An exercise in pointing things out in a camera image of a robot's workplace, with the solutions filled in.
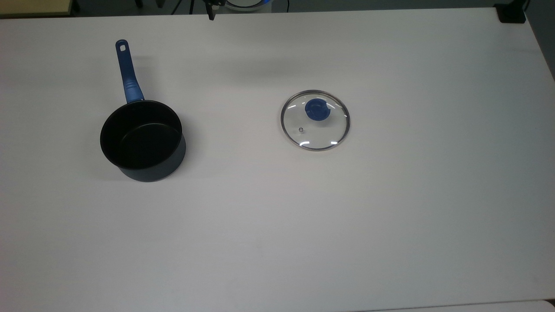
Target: saucepan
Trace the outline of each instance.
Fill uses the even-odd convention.
[[[115,48],[127,104],[104,123],[100,147],[128,177],[141,182],[164,179],[185,156],[181,121],[169,106],[144,99],[127,41],[117,41]]]

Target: table surface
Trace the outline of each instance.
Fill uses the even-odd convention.
[[[68,15],[72,0],[2,0],[0,16]]]
[[[493,8],[0,21],[0,310],[353,311],[555,297],[555,83]],[[125,177],[114,44],[187,153]],[[351,131],[280,128],[321,89]]]

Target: black clamp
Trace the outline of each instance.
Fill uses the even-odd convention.
[[[526,15],[522,6],[527,0],[514,0],[509,4],[495,4],[497,16],[501,23],[524,24]]]
[[[214,20],[214,16],[216,15],[214,11],[217,10],[218,7],[223,7],[227,2],[227,0],[203,0],[203,1],[204,1],[204,5],[206,6],[206,12],[208,14],[208,18],[210,18],[211,21]]]

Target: glass lid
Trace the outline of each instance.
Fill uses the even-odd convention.
[[[297,146],[327,150],[349,132],[351,118],[343,103],[328,92],[307,90],[292,96],[281,110],[281,127]]]

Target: blue lid knob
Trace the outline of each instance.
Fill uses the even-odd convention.
[[[305,105],[306,115],[317,122],[330,116],[331,109],[323,99],[312,99]]]

